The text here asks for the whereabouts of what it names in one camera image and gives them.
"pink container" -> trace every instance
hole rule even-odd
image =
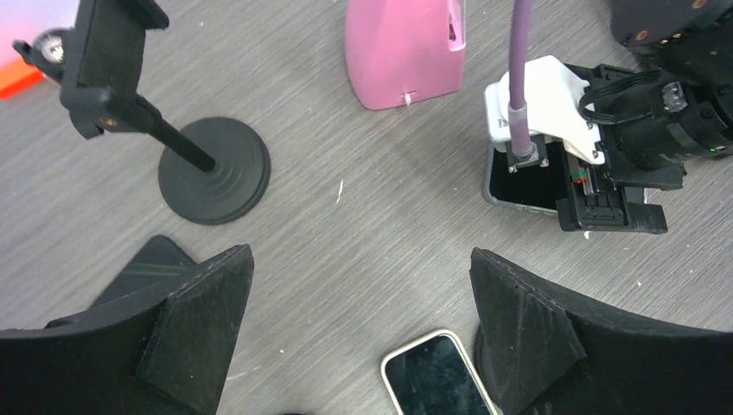
[[[464,11],[457,0],[350,0],[346,63],[361,104],[383,110],[460,90]]]

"white plastic bracket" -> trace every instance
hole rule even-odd
[[[530,134],[545,134],[545,141],[563,141],[565,151],[590,164],[604,164],[606,157],[596,149],[601,141],[597,124],[581,117],[577,106],[588,81],[575,75],[554,56],[529,61],[525,66],[525,98]],[[511,140],[509,133],[509,73],[484,92],[488,134],[495,144]]]

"black phone stand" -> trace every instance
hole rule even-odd
[[[204,118],[178,131],[137,94],[146,31],[168,26],[153,0],[81,0],[64,39],[61,103],[84,138],[138,132],[165,145],[158,166],[163,199],[186,220],[224,224],[262,199],[270,153],[258,133],[236,119]]]

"bolt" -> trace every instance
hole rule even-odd
[[[117,125],[117,120],[114,119],[114,118],[103,117],[99,121],[101,121],[102,124],[104,124],[104,125],[106,125],[108,127],[114,127],[115,125]]]

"phone screen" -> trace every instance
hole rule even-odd
[[[405,415],[492,415],[461,352],[446,335],[393,357],[385,375]]]

